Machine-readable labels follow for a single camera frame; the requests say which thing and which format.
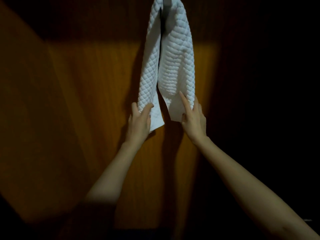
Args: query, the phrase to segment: forearm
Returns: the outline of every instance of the forearm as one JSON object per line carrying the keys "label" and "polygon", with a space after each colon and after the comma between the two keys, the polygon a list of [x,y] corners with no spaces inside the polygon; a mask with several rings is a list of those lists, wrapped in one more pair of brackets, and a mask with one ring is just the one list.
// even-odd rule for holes
{"label": "forearm", "polygon": [[137,146],[124,142],[113,161],[90,189],[85,201],[116,204],[138,149]]}
{"label": "forearm", "polygon": [[242,209],[263,230],[283,239],[290,234],[298,237],[301,233],[301,237],[309,234],[317,236],[280,197],[219,149],[208,137],[198,143],[198,148]]}

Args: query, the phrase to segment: right hand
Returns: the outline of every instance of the right hand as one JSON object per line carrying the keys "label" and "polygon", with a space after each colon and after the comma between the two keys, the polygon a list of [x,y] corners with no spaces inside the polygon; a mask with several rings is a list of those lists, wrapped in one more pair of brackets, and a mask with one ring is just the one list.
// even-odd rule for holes
{"label": "right hand", "polygon": [[190,103],[182,92],[179,92],[186,113],[182,115],[182,127],[189,139],[194,144],[200,143],[206,138],[206,117],[202,113],[201,104],[198,102],[198,98],[194,98],[193,109],[191,109]]}

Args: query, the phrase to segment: white towel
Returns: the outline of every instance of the white towel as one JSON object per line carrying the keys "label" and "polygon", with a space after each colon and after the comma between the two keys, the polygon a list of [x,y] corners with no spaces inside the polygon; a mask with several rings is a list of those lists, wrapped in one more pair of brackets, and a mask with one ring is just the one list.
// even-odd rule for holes
{"label": "white towel", "polygon": [[150,131],[164,125],[157,83],[172,121],[181,122],[182,114],[185,113],[179,91],[186,96],[191,108],[195,99],[194,53],[186,10],[181,0],[172,0],[171,3],[162,40],[160,8],[163,9],[163,0],[154,0],[146,34],[138,110],[141,112],[148,103],[154,104],[150,112]]}

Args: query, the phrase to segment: diamond pattern texture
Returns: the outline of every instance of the diamond pattern texture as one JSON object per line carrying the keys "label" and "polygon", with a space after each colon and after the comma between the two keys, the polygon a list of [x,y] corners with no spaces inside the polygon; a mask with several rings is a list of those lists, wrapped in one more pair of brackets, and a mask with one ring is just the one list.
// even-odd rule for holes
{"label": "diamond pattern texture", "polygon": [[148,103],[154,104],[150,112],[150,131],[164,125],[157,84],[172,121],[181,122],[182,114],[185,113],[179,91],[186,96],[191,108],[195,99],[194,53],[186,10],[181,0],[172,0],[165,23],[165,33],[161,39],[162,7],[163,0],[154,0],[147,29],[138,95],[140,112]]}

